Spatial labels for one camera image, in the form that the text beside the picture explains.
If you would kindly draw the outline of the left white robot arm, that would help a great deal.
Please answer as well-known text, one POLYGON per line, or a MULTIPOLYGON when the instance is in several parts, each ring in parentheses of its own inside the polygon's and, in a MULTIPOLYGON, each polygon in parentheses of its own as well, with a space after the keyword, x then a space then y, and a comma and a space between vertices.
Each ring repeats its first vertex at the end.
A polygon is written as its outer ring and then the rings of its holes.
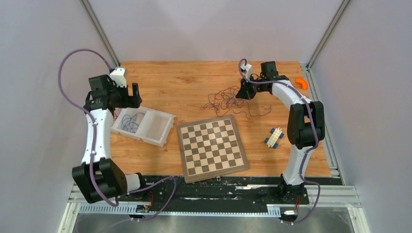
POLYGON ((112 71, 109 75, 89 78, 90 91, 84 106, 87 121, 86 150, 72 177, 88 203, 106 201, 118 205, 117 197, 130 192, 137 201, 148 197, 149 188, 142 184, 140 173, 125 174, 112 160, 110 134, 117 108, 138 108, 142 103, 138 84, 128 94, 126 76, 112 71))

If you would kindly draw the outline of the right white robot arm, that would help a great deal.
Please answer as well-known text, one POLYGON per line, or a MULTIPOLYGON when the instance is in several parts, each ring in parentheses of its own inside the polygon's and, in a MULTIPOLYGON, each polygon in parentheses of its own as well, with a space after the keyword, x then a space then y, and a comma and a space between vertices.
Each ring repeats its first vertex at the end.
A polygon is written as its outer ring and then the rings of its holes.
POLYGON ((304 193, 310 156, 325 137, 324 105, 305 97, 287 76, 279 75, 274 61, 260 66, 261 73, 254 78, 252 65, 245 58, 239 61, 242 79, 236 98, 251 100, 258 92, 269 92, 288 108, 287 137, 292 147, 276 196, 281 202, 290 203, 304 193))

